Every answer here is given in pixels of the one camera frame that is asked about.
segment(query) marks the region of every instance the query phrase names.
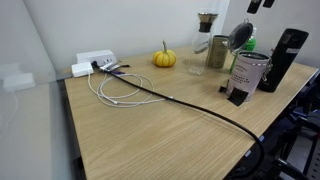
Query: power strip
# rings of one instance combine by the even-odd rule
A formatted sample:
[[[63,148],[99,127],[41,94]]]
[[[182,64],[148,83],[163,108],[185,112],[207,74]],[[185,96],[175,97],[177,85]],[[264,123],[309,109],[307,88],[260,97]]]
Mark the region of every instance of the power strip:
[[[83,62],[92,63],[93,61],[96,61],[98,66],[104,66],[106,64],[113,66],[118,63],[116,56],[110,50],[92,51],[77,54],[77,64]]]

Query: wooden desk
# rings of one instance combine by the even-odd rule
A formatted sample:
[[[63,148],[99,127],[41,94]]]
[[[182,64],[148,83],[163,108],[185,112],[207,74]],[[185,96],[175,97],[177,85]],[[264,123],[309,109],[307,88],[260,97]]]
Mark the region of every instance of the wooden desk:
[[[317,71],[294,63],[276,92],[257,90],[250,102],[237,107],[226,94],[218,92],[230,77],[227,68],[209,69],[204,76],[190,75],[185,69],[186,48],[175,52],[177,64],[172,68],[154,66],[152,54],[148,54],[122,59],[122,64],[132,66],[122,71],[144,75],[152,80],[156,92],[222,114],[257,136]],[[93,87],[102,79],[102,74],[95,73]],[[87,80],[67,79],[66,86],[89,180],[222,179],[254,143],[250,136],[219,118],[173,102],[108,107],[90,91]],[[105,89],[110,95],[132,90],[118,80]]]

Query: canister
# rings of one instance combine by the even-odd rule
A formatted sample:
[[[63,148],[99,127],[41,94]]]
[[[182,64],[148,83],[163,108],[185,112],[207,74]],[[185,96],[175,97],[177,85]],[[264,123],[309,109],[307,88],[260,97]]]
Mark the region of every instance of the canister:
[[[208,59],[208,67],[222,68],[228,53],[228,36],[215,35],[212,38],[212,46]]]
[[[269,66],[270,57],[257,52],[241,51],[238,53],[231,78],[228,82],[227,95],[234,88],[247,92],[245,101],[250,101],[257,85]]]

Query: black container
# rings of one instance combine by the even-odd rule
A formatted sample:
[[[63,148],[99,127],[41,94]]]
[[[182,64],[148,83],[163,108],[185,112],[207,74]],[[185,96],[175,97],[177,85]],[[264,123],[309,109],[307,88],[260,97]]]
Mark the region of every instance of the black container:
[[[259,89],[266,92],[274,92],[277,89],[308,35],[309,33],[297,29],[284,31],[271,56],[273,67],[266,76],[267,80],[260,80]]]

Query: white box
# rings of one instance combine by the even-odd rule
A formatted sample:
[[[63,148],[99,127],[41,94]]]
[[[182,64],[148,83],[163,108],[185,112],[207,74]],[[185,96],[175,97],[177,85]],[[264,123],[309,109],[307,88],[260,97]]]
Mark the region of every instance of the white box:
[[[71,66],[73,77],[86,76],[88,73],[93,74],[93,69],[90,62],[74,64]]]

